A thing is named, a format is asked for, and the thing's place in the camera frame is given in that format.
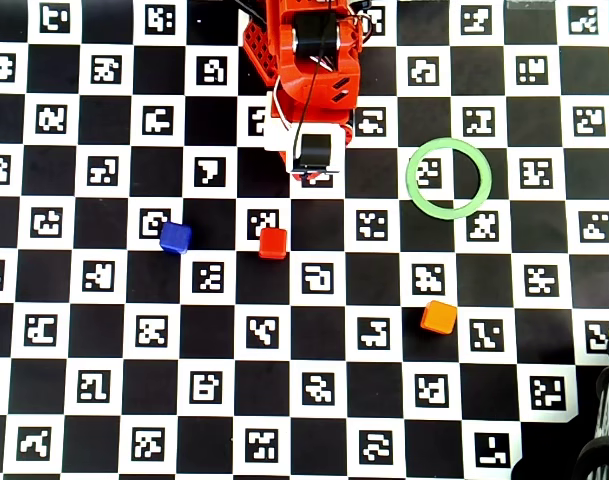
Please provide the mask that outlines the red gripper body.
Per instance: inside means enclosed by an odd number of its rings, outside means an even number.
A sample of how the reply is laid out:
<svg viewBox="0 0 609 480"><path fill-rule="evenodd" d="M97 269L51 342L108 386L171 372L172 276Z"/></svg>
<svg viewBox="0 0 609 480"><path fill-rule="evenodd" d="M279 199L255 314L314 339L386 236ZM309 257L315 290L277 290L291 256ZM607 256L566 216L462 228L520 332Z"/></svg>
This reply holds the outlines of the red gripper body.
<svg viewBox="0 0 609 480"><path fill-rule="evenodd" d="M276 49L277 72L283 93L278 100L286 118L299 123L308 97L308 109L304 117L310 123L334 123L346 131L346 138L353 138L349 125L356 108L360 86L360 62L358 47L341 47L339 69L316 69L312 60L300 62L295 54Z"/></svg>

